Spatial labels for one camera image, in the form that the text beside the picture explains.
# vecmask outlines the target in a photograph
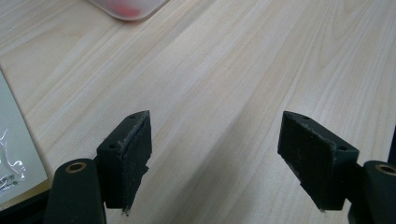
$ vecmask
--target black object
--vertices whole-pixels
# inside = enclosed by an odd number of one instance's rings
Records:
[[[350,223],[396,222],[396,166],[367,161],[359,151],[311,118],[285,111],[278,154],[300,179],[321,210],[341,210],[352,203]]]
[[[0,223],[106,223],[108,208],[128,212],[151,155],[149,112],[124,119],[97,148],[55,172],[52,188],[0,212]]]

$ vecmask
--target light wood surface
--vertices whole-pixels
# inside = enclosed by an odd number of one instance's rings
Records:
[[[396,1],[170,0],[144,21],[86,0],[0,0],[0,65],[48,175],[149,109],[153,154],[109,223],[347,223],[277,155],[282,112],[388,158]]]

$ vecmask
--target wooden table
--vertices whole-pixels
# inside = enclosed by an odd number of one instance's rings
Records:
[[[144,21],[87,0],[0,0],[0,64],[48,175],[150,110],[153,154],[109,223],[347,223],[277,155],[282,112],[385,161],[396,1],[170,0]]]

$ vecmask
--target translucent plastic container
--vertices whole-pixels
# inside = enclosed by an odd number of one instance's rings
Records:
[[[90,0],[111,16],[124,21],[147,17],[165,0]]]

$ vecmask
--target white container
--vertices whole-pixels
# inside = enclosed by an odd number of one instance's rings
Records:
[[[124,21],[147,17],[165,0],[90,0],[111,16]]]

